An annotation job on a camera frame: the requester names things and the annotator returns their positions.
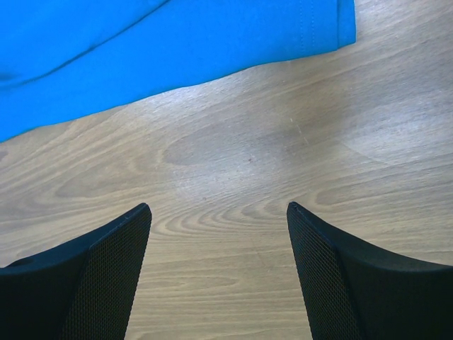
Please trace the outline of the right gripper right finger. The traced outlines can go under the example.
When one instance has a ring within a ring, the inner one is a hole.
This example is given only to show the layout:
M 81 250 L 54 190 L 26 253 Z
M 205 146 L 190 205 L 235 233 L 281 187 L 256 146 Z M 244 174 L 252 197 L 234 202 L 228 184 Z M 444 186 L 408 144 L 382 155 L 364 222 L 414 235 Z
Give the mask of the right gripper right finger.
M 451 339 L 452 267 L 377 247 L 296 202 L 289 237 L 313 339 Z

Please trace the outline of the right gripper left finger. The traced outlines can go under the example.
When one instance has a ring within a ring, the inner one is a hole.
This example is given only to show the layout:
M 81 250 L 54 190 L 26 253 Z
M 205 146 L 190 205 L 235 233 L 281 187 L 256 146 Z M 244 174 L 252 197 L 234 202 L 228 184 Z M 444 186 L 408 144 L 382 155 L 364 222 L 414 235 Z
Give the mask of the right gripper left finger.
M 1 338 L 124 339 L 150 229 L 141 203 L 1 268 Z

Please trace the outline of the blue t shirt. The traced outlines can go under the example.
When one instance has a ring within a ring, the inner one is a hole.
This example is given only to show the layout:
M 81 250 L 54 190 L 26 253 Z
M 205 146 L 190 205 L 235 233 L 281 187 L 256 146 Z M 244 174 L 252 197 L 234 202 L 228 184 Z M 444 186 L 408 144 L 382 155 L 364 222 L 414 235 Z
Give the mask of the blue t shirt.
M 2 1 L 1 139 L 355 40 L 352 0 Z

